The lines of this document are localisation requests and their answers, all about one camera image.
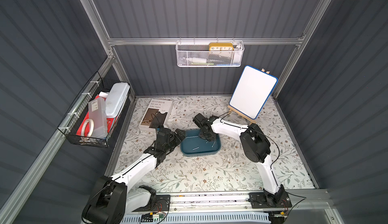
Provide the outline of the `teal plastic storage tray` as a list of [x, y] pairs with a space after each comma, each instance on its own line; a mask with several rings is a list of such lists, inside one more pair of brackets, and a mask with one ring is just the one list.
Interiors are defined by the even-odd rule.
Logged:
[[219, 135], [216, 135], [215, 145], [212, 147], [212, 142], [208, 142], [199, 137], [200, 129], [192, 129], [186, 131], [186, 138], [181, 142], [180, 149], [184, 156], [199, 157], [205, 155], [216, 154], [221, 149], [221, 141]]

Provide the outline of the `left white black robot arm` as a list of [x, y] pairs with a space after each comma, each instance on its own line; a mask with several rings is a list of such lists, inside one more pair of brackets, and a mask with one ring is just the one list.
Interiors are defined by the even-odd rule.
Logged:
[[156, 191], [148, 186], [135, 184], [153, 171], [186, 138], [184, 130], [172, 131], [163, 126], [156, 130], [156, 140], [129, 167], [112, 176], [101, 176], [95, 183], [85, 205], [81, 221], [85, 224], [118, 224], [124, 216], [146, 207], [156, 205]]

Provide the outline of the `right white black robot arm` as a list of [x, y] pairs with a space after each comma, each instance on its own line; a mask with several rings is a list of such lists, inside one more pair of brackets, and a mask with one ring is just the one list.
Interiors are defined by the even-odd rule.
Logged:
[[281, 199], [285, 189], [272, 169], [271, 144], [257, 124], [239, 125], [217, 116], [206, 118], [202, 114], [197, 114], [193, 122], [200, 128], [199, 137], [208, 142], [214, 141], [217, 134], [240, 141], [245, 156], [258, 168], [266, 198], [273, 202]]

